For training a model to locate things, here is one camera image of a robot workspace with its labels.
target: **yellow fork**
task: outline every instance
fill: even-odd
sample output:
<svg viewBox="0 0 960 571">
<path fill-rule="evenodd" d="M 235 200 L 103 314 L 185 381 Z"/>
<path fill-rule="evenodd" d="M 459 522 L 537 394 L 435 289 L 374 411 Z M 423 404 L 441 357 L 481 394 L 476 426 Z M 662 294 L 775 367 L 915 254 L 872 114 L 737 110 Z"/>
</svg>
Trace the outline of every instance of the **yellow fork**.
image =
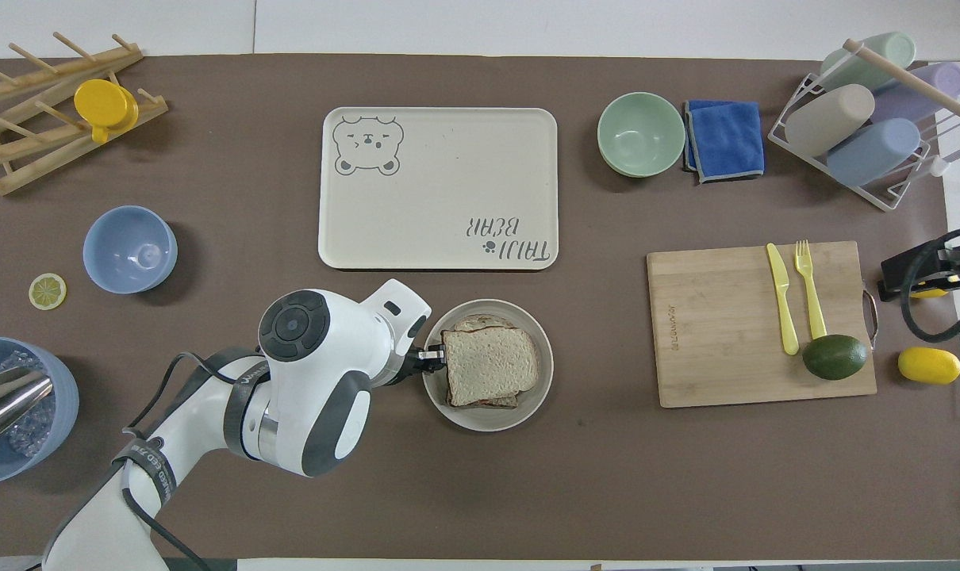
<svg viewBox="0 0 960 571">
<path fill-rule="evenodd" d="M 798 240 L 794 250 L 794 268 L 804 278 L 804 289 L 808 298 L 808 328 L 811 329 L 811 339 L 825 336 L 825 320 L 822 319 L 822 308 L 818 305 L 818 293 L 815 292 L 814 270 L 811 264 L 811 248 L 807 240 Z"/>
</svg>

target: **mint green bowl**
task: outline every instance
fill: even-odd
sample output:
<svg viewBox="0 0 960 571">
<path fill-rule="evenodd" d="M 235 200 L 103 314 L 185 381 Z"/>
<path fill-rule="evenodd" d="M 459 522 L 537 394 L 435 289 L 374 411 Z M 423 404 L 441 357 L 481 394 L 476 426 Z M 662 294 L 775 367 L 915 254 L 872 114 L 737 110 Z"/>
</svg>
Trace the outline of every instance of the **mint green bowl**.
<svg viewBox="0 0 960 571">
<path fill-rule="evenodd" d="M 600 155 L 626 177 L 651 177 L 677 162 L 684 149 L 684 122 L 657 94 L 623 94 L 600 115 Z"/>
</svg>

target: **cutting board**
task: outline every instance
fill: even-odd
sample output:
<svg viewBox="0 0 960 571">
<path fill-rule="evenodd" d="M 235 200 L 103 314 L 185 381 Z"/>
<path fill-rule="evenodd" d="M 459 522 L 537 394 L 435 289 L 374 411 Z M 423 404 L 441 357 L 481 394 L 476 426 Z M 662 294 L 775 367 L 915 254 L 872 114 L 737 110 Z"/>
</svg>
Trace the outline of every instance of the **cutting board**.
<svg viewBox="0 0 960 571">
<path fill-rule="evenodd" d="M 788 305 L 802 350 L 811 340 L 794 245 L 778 246 Z M 826 330 L 868 343 L 856 242 L 811 245 Z M 871 358 L 846 379 L 826 381 L 801 355 L 782 351 L 777 295 L 764 246 L 647 256 L 660 404 L 665 408 L 875 394 Z"/>
</svg>

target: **blue cloth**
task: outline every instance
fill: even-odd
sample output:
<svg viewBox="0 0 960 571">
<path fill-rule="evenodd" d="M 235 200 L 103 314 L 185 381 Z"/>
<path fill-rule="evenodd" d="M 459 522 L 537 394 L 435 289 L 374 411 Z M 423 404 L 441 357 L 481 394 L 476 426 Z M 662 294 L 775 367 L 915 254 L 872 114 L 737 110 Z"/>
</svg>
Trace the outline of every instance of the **blue cloth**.
<svg viewBox="0 0 960 571">
<path fill-rule="evenodd" d="M 684 104 L 685 168 L 701 183 L 766 172 L 757 102 L 691 100 Z"/>
</svg>

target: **bread slice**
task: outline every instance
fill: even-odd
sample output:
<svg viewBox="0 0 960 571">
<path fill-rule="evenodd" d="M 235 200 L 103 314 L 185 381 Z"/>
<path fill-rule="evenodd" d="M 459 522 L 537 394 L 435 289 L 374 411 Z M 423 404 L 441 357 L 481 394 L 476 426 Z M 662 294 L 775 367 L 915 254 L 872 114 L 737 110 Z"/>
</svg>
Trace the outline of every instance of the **bread slice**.
<svg viewBox="0 0 960 571">
<path fill-rule="evenodd" d="M 508 321 L 503 317 L 498 317 L 496 315 L 487 315 L 487 314 L 477 314 L 477 315 L 466 315 L 466 317 L 459 319 L 452 330 L 455 331 L 476 331 L 477 329 L 483 328 L 514 328 L 512 322 Z"/>
<path fill-rule="evenodd" d="M 515 326 L 515 324 L 503 317 L 481 313 L 477 315 L 466 315 L 466 317 L 455 323 L 452 329 L 455 331 L 476 331 L 477 329 L 483 328 L 514 328 Z M 470 405 L 486 406 L 487 408 L 517 408 L 517 406 L 519 406 L 519 397 L 517 397 L 516 394 L 512 394 L 508 397 L 484 398 L 463 406 Z"/>
<path fill-rule="evenodd" d="M 448 403 L 513 397 L 537 383 L 537 351 L 528 333 L 483 328 L 441 333 L 447 359 Z"/>
</svg>

